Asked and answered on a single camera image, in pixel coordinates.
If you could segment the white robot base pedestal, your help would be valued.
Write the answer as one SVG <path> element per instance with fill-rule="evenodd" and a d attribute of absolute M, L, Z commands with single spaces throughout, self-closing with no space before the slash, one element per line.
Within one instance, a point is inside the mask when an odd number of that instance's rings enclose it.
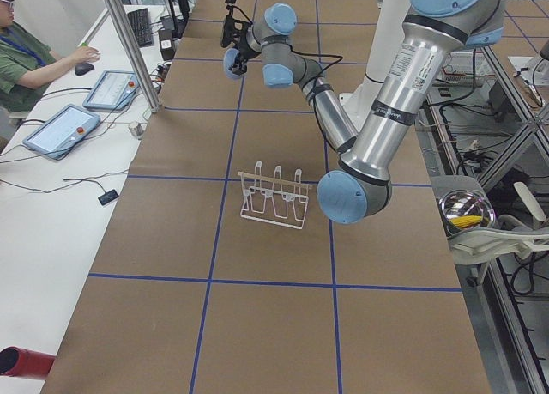
<path fill-rule="evenodd" d="M 371 105 L 377 97 L 396 53 L 404 40 L 403 20 L 409 11 L 409 0 L 376 0 L 380 9 L 377 27 L 365 68 L 363 82 L 351 94 L 340 94 L 341 104 L 361 130 Z"/>

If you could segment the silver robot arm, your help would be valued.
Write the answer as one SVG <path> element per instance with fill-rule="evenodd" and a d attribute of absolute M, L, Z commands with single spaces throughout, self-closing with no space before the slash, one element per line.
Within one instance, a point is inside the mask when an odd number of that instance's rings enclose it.
<path fill-rule="evenodd" d="M 340 224 L 375 215 L 389 203 L 389 164 L 450 53 L 493 45 L 504 29 L 505 0 L 380 4 L 376 36 L 386 52 L 381 61 L 385 78 L 373 99 L 363 89 L 355 94 L 365 112 L 361 126 L 348 116 L 321 65 L 293 49 L 297 16 L 290 5 L 274 3 L 256 21 L 228 15 L 220 40 L 229 77 L 244 75 L 247 63 L 260 58 L 266 86 L 300 87 L 323 137 L 339 156 L 338 168 L 320 179 L 317 199 L 323 213 Z"/>

